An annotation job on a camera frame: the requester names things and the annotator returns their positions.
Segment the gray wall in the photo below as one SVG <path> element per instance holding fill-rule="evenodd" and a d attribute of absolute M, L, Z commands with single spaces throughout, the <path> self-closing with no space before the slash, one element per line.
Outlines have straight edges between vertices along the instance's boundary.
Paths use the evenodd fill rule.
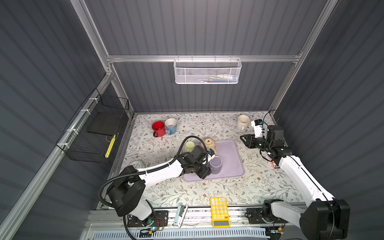
<path fill-rule="evenodd" d="M 105 72 L 69 0 L 0 1 L 0 42 L 2 222 Z M 108 167 L 63 159 L 14 239 L 74 239 Z"/>
<path fill-rule="evenodd" d="M 172 63 L 115 63 L 135 112 L 266 110 L 292 63 L 243 63 L 238 84 L 176 84 Z"/>
<path fill-rule="evenodd" d="M 86 0 L 110 55 L 299 53 L 324 0 Z M 266 110 L 290 63 L 243 63 L 238 84 L 177 85 L 170 63 L 115 63 L 135 112 Z"/>
<path fill-rule="evenodd" d="M 382 239 L 384 1 L 339 1 L 279 106 L 308 170 L 351 207 L 349 237 Z"/>
<path fill-rule="evenodd" d="M 324 0 L 86 0 L 110 55 L 289 55 Z"/>

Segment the cream mug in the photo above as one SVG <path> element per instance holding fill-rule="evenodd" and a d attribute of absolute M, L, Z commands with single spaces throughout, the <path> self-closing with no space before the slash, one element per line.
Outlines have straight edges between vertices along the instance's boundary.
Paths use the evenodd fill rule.
<path fill-rule="evenodd" d="M 249 117 L 245 115 L 240 115 L 239 118 L 237 119 L 237 129 L 240 131 L 244 131 L 244 129 L 247 128 L 251 120 Z"/>

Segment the aluminum frame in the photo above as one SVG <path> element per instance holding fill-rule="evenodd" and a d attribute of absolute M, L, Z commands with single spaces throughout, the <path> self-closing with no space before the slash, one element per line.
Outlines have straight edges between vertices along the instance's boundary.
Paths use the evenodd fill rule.
<path fill-rule="evenodd" d="M 97 90 L 93 91 L 92 95 L 89 97 L 88 101 L 86 101 L 82 109 L 88 109 L 94 101 L 93 99 L 96 98 L 99 93 L 105 92 L 112 78 L 112 73 L 109 71 L 97 86 Z M 86 111 L 79 111 L 78 115 L 69 126 L 69 129 L 74 128 L 84 114 L 86 114 Z M 70 134 L 70 131 L 67 131 L 60 139 L 60 142 L 65 142 Z M 57 166 L 59 166 L 64 155 L 65 153 L 58 146 L 54 147 L 51 154 L 45 160 L 39 171 L 28 184 L 23 194 L 17 200 L 7 217 L 0 225 L 1 240 L 10 240 L 13 238 L 32 206 L 35 204 L 37 198 L 40 196 L 44 187 L 48 183 L 52 174 L 55 172 Z"/>
<path fill-rule="evenodd" d="M 307 206 L 304 202 L 290 203 L 293 206 L 306 209 Z M 231 227 L 272 227 L 272 223 L 263 224 L 249 224 L 248 219 L 244 216 L 247 208 L 261 208 L 262 204 L 249 204 L 228 206 L 228 214 L 231 220 Z M 172 222 L 174 221 L 177 207 L 171 208 L 155 208 L 156 210 L 167 210 L 168 214 L 168 226 L 165 228 L 174 228 Z M 209 228 L 212 227 L 212 216 L 210 206 L 204 207 L 189 207 L 185 218 L 183 220 L 182 228 Z M 93 210 L 88 216 L 88 220 L 85 223 L 83 234 L 80 240 L 88 240 L 93 238 L 93 234 L 97 230 L 124 230 L 122 225 L 122 217 L 116 215 L 115 210 Z"/>
<path fill-rule="evenodd" d="M 338 0 L 327 0 L 325 3 L 318 19 L 316 20 L 316 23 L 314 27 L 312 28 L 307 40 L 305 41 L 301 54 L 300 55 L 292 55 L 292 56 L 233 56 L 233 57 L 240 57 L 243 62 L 293 62 L 295 63 L 291 70 L 288 72 L 281 88 L 278 91 L 278 94 L 276 95 L 271 108 L 270 109 L 276 109 L 284 95 L 286 94 L 288 88 L 290 87 L 292 81 L 294 80 L 295 76 L 297 75 L 299 69 L 301 68 L 304 60 L 306 59 L 310 49 L 312 48 L 314 42 L 316 41 L 316 38 L 318 37 L 321 29 L 323 28 L 325 22 L 329 18 L 332 10 L 334 9 L 335 5 L 337 4 Z M 103 93 L 105 89 L 107 88 L 108 84 L 112 82 L 112 85 L 117 92 L 118 97 L 121 98 L 128 98 L 127 94 L 122 86 L 122 83 L 120 81 L 120 78 L 118 77 L 118 74 L 113 66 L 111 64 L 112 62 L 118 62 L 118 61 L 151 61 L 151 62 L 168 62 L 173 61 L 175 59 L 175 56 L 109 56 L 108 52 L 104 46 L 104 43 L 100 37 L 100 34 L 98 33 L 98 30 L 96 28 L 96 25 L 91 17 L 91 14 L 85 4 L 84 0 L 71 0 L 71 3 L 88 35 L 88 37 L 91 40 L 91 43 L 106 71 L 106 76 L 103 78 L 101 83 L 98 86 L 98 90 L 100 93 Z M 231 56 L 219 56 L 223 58 L 231 58 Z M 93 93 L 91 98 L 96 97 L 97 92 Z M 90 104 L 90 101 L 87 101 L 85 104 L 85 109 L 87 104 Z M 132 114 L 133 116 L 133 108 L 130 104 L 131 111 L 129 114 Z M 71 126 L 76 125 L 76 121 L 79 121 L 81 117 L 79 115 L 75 118 Z M 9 240 L 11 239 L 18 228 L 20 227 L 21 223 L 25 219 L 26 215 L 32 208 L 33 204 L 39 197 L 41 191 L 49 181 L 50 177 L 52 176 L 53 172 L 56 170 L 57 166 L 59 165 L 61 159 L 63 158 L 64 153 L 58 148 L 57 146 L 54 148 L 54 150 L 51 152 L 51 154 L 48 156 L 47 160 L 44 162 L 38 173 L 35 175 L 33 180 L 30 182 L 26 190 L 23 192 L 19 200 L 16 202 L 14 207 L 11 209 L 5 220 L 0 225 L 0 239 L 2 240 Z M 89 236 L 89 232 L 82 235 L 83 237 Z"/>
<path fill-rule="evenodd" d="M 92 46 L 95 49 L 105 71 L 108 72 L 109 70 L 111 70 L 113 72 L 115 78 L 112 81 L 112 85 L 118 97 L 126 98 L 129 100 L 128 95 L 122 86 L 120 78 L 117 75 L 116 69 L 106 59 L 106 56 L 108 55 L 108 51 L 103 43 L 103 40 L 101 39 L 99 31 L 96 28 L 96 25 L 92 19 L 91 13 L 88 10 L 85 0 L 71 0 L 71 4 L 75 9 L 75 12 L 79 17 L 80 22 L 85 29 L 85 32 L 87 33 L 89 39 L 91 40 Z M 129 109 L 130 109 L 129 116 L 133 117 L 134 109 L 132 108 L 131 102 L 130 101 L 128 102 L 129 102 Z"/>
<path fill-rule="evenodd" d="M 319 36 L 322 28 L 327 22 L 331 12 L 336 6 L 338 0 L 327 0 L 324 7 L 322 8 L 319 17 L 317 18 L 313 28 L 311 29 L 307 39 L 304 42 L 303 48 L 301 49 L 300 59 L 297 63 L 294 63 L 291 69 L 288 71 L 287 76 L 285 77 L 283 84 L 281 85 L 279 91 L 277 92 L 271 107 L 269 110 L 277 109 L 283 100 L 285 94 L 287 93 L 289 87 L 291 86 L 293 80 L 295 79 L 297 73 L 299 72 L 301 66 L 303 65 L 304 60 L 307 58 L 311 48 Z"/>
<path fill-rule="evenodd" d="M 176 55 L 108 55 L 107 61 L 110 63 L 129 63 L 129 62 L 147 62 L 147 63 L 173 63 L 177 61 L 231 61 L 233 59 L 241 59 L 241 62 L 255 63 L 255 62 L 292 62 L 296 63 L 300 60 L 300 55 L 240 55 L 240 56 L 176 56 Z"/>

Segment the blue mug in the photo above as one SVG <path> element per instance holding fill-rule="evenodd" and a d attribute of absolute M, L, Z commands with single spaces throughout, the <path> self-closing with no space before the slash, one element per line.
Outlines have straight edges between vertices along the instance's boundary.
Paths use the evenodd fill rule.
<path fill-rule="evenodd" d="M 177 121 L 174 118 L 168 118 L 166 120 L 167 134 L 172 135 L 176 133 Z"/>

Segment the floral tablecloth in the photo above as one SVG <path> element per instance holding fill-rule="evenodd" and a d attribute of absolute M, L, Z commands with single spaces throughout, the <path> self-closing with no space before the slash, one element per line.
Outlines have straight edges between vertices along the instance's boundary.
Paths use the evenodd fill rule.
<path fill-rule="evenodd" d="M 214 140 L 233 139 L 243 162 L 245 174 L 241 177 L 186 182 L 177 177 L 160 182 L 143 193 L 154 207 L 175 207 L 179 201 L 190 206 L 209 205 L 211 197 L 223 196 L 228 204 L 255 204 L 265 199 L 279 198 L 286 202 L 302 202 L 303 197 L 291 179 L 282 171 L 272 169 L 259 151 L 244 146 L 239 136 L 252 133 L 249 126 L 244 131 L 236 127 L 239 115 L 247 115 L 251 120 L 263 119 L 266 112 L 237 113 L 183 113 L 183 114 L 139 114 L 136 118 L 127 147 L 123 170 L 132 162 L 144 162 L 145 167 L 169 160 L 177 153 L 185 137 L 209 136 Z M 167 118 L 177 120 L 177 133 L 163 137 L 153 137 L 153 122 Z M 273 124 L 267 116 L 265 122 Z"/>

